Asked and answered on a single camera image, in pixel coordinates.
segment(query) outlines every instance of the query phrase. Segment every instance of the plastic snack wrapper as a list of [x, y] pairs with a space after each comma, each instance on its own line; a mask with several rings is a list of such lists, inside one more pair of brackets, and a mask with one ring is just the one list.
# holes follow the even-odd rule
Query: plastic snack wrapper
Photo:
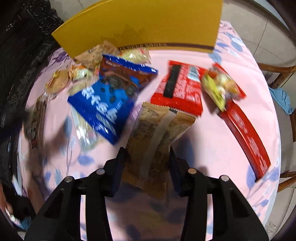
[[72, 107], [71, 109], [76, 134], [80, 143], [81, 150], [88, 151], [93, 149], [103, 138], [91, 128], [80, 114]]
[[244, 150], [255, 173], [256, 181], [258, 181], [270, 167], [268, 154], [258, 133], [241, 108], [232, 99], [227, 100], [226, 109], [220, 112], [220, 117], [225, 121]]
[[75, 95], [77, 92], [82, 91], [83, 89], [85, 89], [86, 87], [92, 86], [95, 82], [98, 81], [97, 76], [92, 75], [92, 76], [88, 76], [85, 79], [82, 79], [78, 82], [75, 82], [71, 88], [68, 90], [68, 94], [71, 95]]
[[51, 98], [57, 96], [59, 92], [65, 89], [69, 83], [69, 65], [62, 66], [59, 70], [54, 72], [49, 82], [45, 84], [45, 91], [52, 95]]
[[162, 79], [150, 102], [200, 116], [203, 110], [200, 76], [205, 71], [202, 67], [170, 60], [169, 74]]
[[221, 111], [225, 110], [228, 99], [240, 100], [246, 97], [246, 94], [218, 63], [213, 64], [212, 68], [205, 73], [202, 78], [202, 87]]
[[92, 76], [92, 72], [83, 65], [72, 65], [68, 72], [69, 78], [72, 82], [82, 80]]
[[129, 159], [123, 180], [158, 199], [165, 197], [170, 145], [195, 117], [165, 106], [143, 103], [126, 149]]
[[157, 76], [154, 68], [103, 55], [99, 80], [68, 102], [87, 123], [115, 144], [134, 106], [138, 92]]
[[31, 149], [42, 149], [48, 98], [47, 93], [43, 93], [37, 98], [36, 103], [29, 109], [30, 116], [28, 120], [24, 123], [25, 136], [30, 141]]
[[90, 50], [83, 52], [76, 56], [74, 60], [77, 64], [82, 64], [89, 69], [95, 69], [100, 65], [103, 54], [117, 56], [120, 54], [120, 51], [113, 44], [105, 40], [103, 44], [99, 44]]
[[135, 64], [150, 64], [150, 54], [147, 48], [135, 48], [121, 52], [118, 57]]

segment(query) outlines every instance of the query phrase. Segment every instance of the red snack package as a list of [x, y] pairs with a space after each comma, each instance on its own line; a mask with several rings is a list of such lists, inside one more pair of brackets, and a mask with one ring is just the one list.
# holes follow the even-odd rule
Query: red snack package
[[[225, 69], [222, 68], [221, 65], [219, 65], [218, 63], [214, 63], [213, 64], [213, 67], [216, 68], [216, 70], [217, 70], [218, 73], [219, 72], [220, 73], [223, 73], [223, 74], [227, 75], [231, 79], [231, 77], [229, 76], [229, 74], [225, 71]], [[240, 100], [240, 99], [246, 98], [246, 94], [242, 91], [242, 89], [238, 86], [237, 83], [235, 83], [235, 84], [236, 84], [236, 87], [238, 88], [239, 91], [238, 91], [237, 95], [232, 95], [232, 98], [233, 99], [236, 99], [236, 100]]]
[[267, 172], [270, 160], [256, 130], [232, 99], [227, 101], [226, 110], [220, 112], [220, 117], [226, 122], [244, 150], [258, 181]]
[[170, 73], [162, 79], [152, 96], [151, 103], [200, 116], [202, 114], [200, 76], [206, 69], [170, 60], [169, 70]]

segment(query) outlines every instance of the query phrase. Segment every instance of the red box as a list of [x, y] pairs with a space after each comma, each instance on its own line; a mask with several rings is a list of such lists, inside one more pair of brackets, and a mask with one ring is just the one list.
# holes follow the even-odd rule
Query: red box
[[232, 99], [227, 101], [226, 110], [220, 112], [219, 115], [244, 150], [255, 173], [256, 181], [258, 181], [270, 167], [270, 160], [256, 130]]

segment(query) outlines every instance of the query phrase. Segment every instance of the blue snack bag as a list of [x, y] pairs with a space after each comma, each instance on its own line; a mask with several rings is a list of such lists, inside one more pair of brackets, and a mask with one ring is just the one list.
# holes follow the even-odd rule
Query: blue snack bag
[[157, 76], [157, 70], [119, 57], [103, 55], [99, 80], [68, 102], [111, 144], [120, 137], [139, 91]]

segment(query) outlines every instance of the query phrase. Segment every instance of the pink tablecloth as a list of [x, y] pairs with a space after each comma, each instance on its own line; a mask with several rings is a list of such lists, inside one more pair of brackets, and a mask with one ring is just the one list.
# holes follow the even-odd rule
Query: pink tablecloth
[[[209, 68], [219, 62], [247, 94], [238, 102], [258, 132], [269, 155], [271, 166], [263, 179], [255, 183], [255, 176], [242, 148], [226, 124], [210, 110], [212, 101], [203, 93], [203, 114], [183, 137], [173, 144], [177, 156], [188, 161], [205, 175], [219, 177], [228, 175], [247, 198], [263, 224], [271, 212], [279, 182], [281, 149], [279, 127], [274, 105], [267, 83], [252, 54], [238, 34], [227, 22], [220, 23], [215, 50], [212, 54], [175, 50], [152, 50], [151, 64], [159, 70], [157, 79], [152, 81], [139, 95], [135, 108], [127, 121], [117, 145], [102, 140], [93, 150], [82, 152], [78, 143], [67, 103], [67, 90], [49, 102], [46, 110], [44, 130], [44, 154], [46, 158], [30, 156], [28, 142], [20, 136], [20, 164], [23, 186], [28, 192], [36, 210], [44, 199], [67, 175], [85, 177], [102, 167], [106, 160], [116, 156], [118, 149], [125, 146], [134, 119], [141, 103], [150, 98], [161, 79], [168, 72], [168, 60], [195, 64]], [[37, 79], [27, 102], [34, 104], [42, 94], [44, 84], [60, 65], [72, 60], [63, 49], [57, 50]], [[159, 239], [178, 240], [183, 227], [186, 198], [179, 198], [170, 187], [168, 201], [155, 200], [139, 189], [122, 183], [119, 192], [106, 199], [108, 218], [114, 240]], [[85, 199], [82, 197], [81, 229], [85, 233]], [[208, 202], [207, 239], [212, 237], [212, 202]]]

